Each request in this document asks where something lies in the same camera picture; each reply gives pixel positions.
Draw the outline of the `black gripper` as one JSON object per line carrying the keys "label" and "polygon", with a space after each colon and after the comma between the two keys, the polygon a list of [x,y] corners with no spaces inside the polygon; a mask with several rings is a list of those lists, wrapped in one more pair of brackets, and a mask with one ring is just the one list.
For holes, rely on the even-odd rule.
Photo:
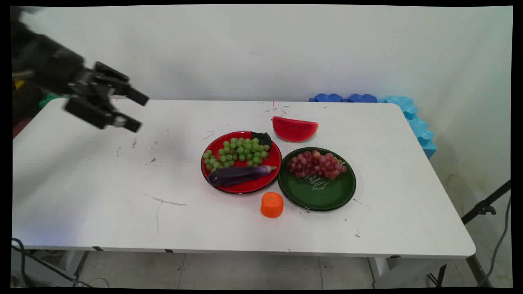
{"label": "black gripper", "polygon": [[32,31],[22,22],[25,11],[11,10],[12,78],[57,95],[68,95],[64,110],[99,129],[112,125],[138,132],[142,123],[119,111],[112,97],[123,96],[140,106],[145,106],[149,97],[135,89],[127,75],[102,62],[85,67],[82,56]]}

